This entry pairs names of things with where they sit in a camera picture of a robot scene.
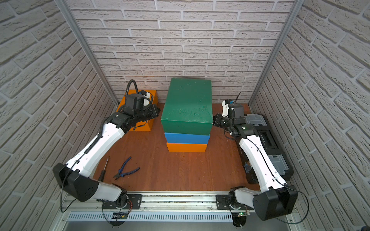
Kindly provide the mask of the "orange shoebox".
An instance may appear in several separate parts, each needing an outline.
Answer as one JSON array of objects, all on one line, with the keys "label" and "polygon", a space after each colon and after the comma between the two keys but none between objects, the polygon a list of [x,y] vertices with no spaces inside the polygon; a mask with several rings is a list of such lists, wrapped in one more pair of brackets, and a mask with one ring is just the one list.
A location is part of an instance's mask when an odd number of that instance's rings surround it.
[{"label": "orange shoebox", "polygon": [[169,152],[192,152],[203,153],[206,151],[207,144],[188,144],[188,143],[166,143]]},{"label": "orange shoebox", "polygon": [[156,90],[129,90],[117,109],[128,117],[124,127],[131,131],[152,131],[154,118],[158,117],[160,112],[158,102]]}]

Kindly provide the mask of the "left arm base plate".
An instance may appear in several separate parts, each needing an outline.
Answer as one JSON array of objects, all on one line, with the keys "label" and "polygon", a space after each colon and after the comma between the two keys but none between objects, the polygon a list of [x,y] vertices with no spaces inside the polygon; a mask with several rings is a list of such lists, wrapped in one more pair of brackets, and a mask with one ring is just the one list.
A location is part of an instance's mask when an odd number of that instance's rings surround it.
[{"label": "left arm base plate", "polygon": [[129,209],[132,207],[132,209],[138,210],[141,206],[142,198],[142,194],[125,194],[115,202],[103,201],[102,209]]}]

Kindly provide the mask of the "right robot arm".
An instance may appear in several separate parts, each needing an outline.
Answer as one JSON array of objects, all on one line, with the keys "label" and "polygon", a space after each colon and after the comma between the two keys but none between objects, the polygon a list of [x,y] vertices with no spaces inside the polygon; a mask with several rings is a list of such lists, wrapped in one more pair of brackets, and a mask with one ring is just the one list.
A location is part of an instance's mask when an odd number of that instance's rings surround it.
[{"label": "right robot arm", "polygon": [[245,118],[229,118],[222,114],[213,117],[213,125],[231,134],[241,153],[246,156],[250,170],[248,175],[256,178],[260,189],[233,188],[229,192],[231,207],[246,205],[253,208],[261,220],[291,214],[298,197],[294,186],[288,186],[268,157],[264,135],[259,127],[247,124]]}]

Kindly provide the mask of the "blue shoebox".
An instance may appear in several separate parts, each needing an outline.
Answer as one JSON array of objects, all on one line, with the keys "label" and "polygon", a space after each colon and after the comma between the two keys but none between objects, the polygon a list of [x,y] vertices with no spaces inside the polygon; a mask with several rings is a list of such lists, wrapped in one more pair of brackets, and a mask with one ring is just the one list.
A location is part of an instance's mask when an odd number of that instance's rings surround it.
[{"label": "blue shoebox", "polygon": [[210,135],[194,135],[181,133],[164,133],[167,143],[177,144],[208,144]]}]

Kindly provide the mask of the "black plastic toolbox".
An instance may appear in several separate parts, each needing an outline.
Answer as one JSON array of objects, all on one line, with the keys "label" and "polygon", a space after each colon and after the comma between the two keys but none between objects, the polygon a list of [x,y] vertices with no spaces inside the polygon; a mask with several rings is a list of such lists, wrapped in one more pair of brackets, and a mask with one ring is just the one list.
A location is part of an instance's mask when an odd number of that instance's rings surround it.
[{"label": "black plastic toolbox", "polygon": [[[264,115],[247,114],[246,123],[253,124],[256,127],[261,139],[261,143],[273,166],[285,181],[289,181],[294,174],[293,167],[284,153],[282,146],[274,135],[268,120]],[[240,148],[239,142],[239,140],[235,141],[239,151],[241,163],[246,174],[247,182],[249,184],[257,184],[257,176],[249,163],[247,155]]]}]

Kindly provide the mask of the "corner aluminium post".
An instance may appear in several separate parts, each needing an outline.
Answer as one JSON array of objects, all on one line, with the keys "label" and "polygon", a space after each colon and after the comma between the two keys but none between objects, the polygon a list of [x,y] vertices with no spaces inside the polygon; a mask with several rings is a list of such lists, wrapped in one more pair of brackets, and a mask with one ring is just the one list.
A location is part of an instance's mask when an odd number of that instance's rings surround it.
[{"label": "corner aluminium post", "polygon": [[88,43],[88,40],[84,36],[83,31],[80,28],[76,18],[74,17],[67,1],[65,1],[65,0],[56,0],[55,2],[57,4],[61,14],[64,16],[66,22],[70,26],[71,31],[74,33],[77,41],[79,42],[83,51],[85,52],[86,57],[90,61],[94,70],[96,71],[97,76],[101,80],[101,82],[102,82],[105,90],[107,91],[109,97],[111,98],[114,105],[116,107],[118,107],[119,101],[117,100],[117,97],[116,97],[110,83],[108,82],[107,77],[106,77],[101,65],[99,64],[94,52],[92,51],[92,49],[90,47],[90,44]]},{"label": "corner aluminium post", "polygon": [[293,23],[302,7],[304,3],[304,0],[297,0],[297,1],[294,1],[293,5],[292,5],[292,8],[288,14],[288,17],[277,37],[277,40],[274,44],[274,46],[272,47],[272,50],[271,50],[271,53],[267,59],[267,62],[266,64],[264,65],[263,69],[262,69],[262,72],[256,82],[256,85],[253,89],[253,92],[252,92],[252,95],[248,101],[248,105],[251,106],[251,104],[255,101],[255,98],[257,96],[257,93],[259,91],[259,89],[261,88],[262,86],[262,83],[264,82],[265,78],[267,77],[267,73],[268,71],[270,70],[270,68],[272,67],[281,47],[283,46],[284,44],[284,41],[288,35],[288,33],[290,32],[292,26],[293,26]]}]

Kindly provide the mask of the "aluminium front rail frame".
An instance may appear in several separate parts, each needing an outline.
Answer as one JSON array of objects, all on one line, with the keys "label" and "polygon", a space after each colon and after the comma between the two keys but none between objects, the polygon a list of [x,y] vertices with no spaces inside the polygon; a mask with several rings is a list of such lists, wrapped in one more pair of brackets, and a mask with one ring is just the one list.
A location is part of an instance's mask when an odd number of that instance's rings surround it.
[{"label": "aluminium front rail frame", "polygon": [[74,202],[56,216],[50,231],[303,231],[297,209],[261,221],[251,209],[228,209],[226,191],[130,192],[134,208],[118,220],[118,209],[102,209],[95,200]]}]

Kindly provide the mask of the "left corner aluminium post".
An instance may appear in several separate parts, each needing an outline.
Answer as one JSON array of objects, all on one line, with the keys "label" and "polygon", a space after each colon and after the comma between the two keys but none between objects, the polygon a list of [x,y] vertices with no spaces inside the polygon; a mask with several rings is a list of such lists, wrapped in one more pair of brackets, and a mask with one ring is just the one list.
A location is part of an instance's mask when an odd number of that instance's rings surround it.
[{"label": "left corner aluminium post", "polygon": [[70,26],[71,31],[74,33],[77,41],[79,42],[83,51],[85,52],[86,57],[90,61],[94,70],[96,71],[97,76],[101,80],[101,82],[102,82],[105,90],[107,91],[109,97],[111,98],[114,105],[116,107],[118,107],[119,101],[117,100],[117,97],[116,97],[110,83],[108,82],[107,77],[106,77],[101,65],[99,64],[94,52],[92,51],[92,49],[90,47],[90,44],[88,43],[88,40],[84,36],[83,31],[80,28],[76,18],[74,17],[67,1],[65,1],[65,0],[56,0],[55,2],[57,4],[61,14],[64,16],[66,22]]}]

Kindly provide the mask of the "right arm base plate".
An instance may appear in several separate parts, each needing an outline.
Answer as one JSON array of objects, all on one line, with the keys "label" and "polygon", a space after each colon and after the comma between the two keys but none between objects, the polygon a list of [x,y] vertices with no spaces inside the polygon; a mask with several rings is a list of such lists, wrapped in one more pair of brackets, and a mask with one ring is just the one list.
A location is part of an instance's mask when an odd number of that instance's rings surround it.
[{"label": "right arm base plate", "polygon": [[216,207],[217,210],[248,210],[249,208],[244,204],[239,204],[237,202],[232,202],[230,197],[226,194],[217,194],[216,198]]}]

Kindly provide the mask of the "right corner aluminium post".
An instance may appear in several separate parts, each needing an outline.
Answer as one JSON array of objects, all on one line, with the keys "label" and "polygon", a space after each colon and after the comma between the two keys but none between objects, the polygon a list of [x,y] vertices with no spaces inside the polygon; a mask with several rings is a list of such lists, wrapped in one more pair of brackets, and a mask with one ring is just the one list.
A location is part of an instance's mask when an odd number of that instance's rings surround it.
[{"label": "right corner aluminium post", "polygon": [[253,92],[252,92],[252,95],[248,101],[248,105],[251,106],[251,104],[255,101],[255,98],[257,96],[257,93],[259,91],[259,89],[261,88],[262,86],[262,83],[264,82],[265,78],[267,77],[267,73],[268,71],[270,70],[270,68],[272,67],[281,47],[283,46],[284,44],[284,41],[288,35],[288,33],[290,32],[292,26],[293,26],[293,23],[302,7],[304,3],[304,0],[297,0],[297,1],[294,1],[293,5],[292,5],[292,8],[288,14],[288,17],[277,37],[277,40],[274,44],[274,46],[272,47],[272,50],[271,50],[271,53],[267,59],[267,62],[266,64],[264,65],[263,69],[262,69],[262,72],[256,82],[256,85],[253,89]]}]

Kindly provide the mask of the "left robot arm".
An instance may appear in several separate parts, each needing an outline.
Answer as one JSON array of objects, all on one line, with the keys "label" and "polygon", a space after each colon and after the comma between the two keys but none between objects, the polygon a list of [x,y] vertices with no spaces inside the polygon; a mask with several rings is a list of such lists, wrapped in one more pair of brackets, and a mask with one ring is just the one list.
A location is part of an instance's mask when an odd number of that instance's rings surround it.
[{"label": "left robot arm", "polygon": [[148,105],[133,115],[115,112],[106,118],[97,136],[76,156],[65,164],[58,163],[54,166],[53,173],[61,191],[80,202],[96,199],[113,202],[117,208],[124,207],[128,200],[124,189],[91,179],[90,174],[110,148],[131,128],[138,122],[152,120],[159,114],[160,109],[156,105]]}]

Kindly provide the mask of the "black handled screwdriver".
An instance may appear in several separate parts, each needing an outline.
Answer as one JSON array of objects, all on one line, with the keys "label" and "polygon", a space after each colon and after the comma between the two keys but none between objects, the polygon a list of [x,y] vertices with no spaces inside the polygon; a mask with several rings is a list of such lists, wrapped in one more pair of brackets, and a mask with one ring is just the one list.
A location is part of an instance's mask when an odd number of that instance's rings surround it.
[{"label": "black handled screwdriver", "polygon": [[105,163],[105,166],[104,166],[103,170],[101,171],[101,174],[100,174],[100,176],[99,176],[99,178],[98,178],[98,180],[99,180],[100,182],[103,182],[103,181],[104,181],[104,177],[105,177],[105,174],[106,174],[106,168],[107,168],[107,165],[108,165],[109,159],[110,159],[110,157],[108,157],[108,158],[107,158],[106,163]]}]

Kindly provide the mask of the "green shoebox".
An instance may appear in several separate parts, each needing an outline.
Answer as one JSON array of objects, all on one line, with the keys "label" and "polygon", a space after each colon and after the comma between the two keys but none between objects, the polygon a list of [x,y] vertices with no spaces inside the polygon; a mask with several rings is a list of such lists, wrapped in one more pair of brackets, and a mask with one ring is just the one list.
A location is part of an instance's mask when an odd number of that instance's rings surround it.
[{"label": "green shoebox", "polygon": [[212,82],[172,79],[161,123],[167,133],[210,135],[213,126]]}]

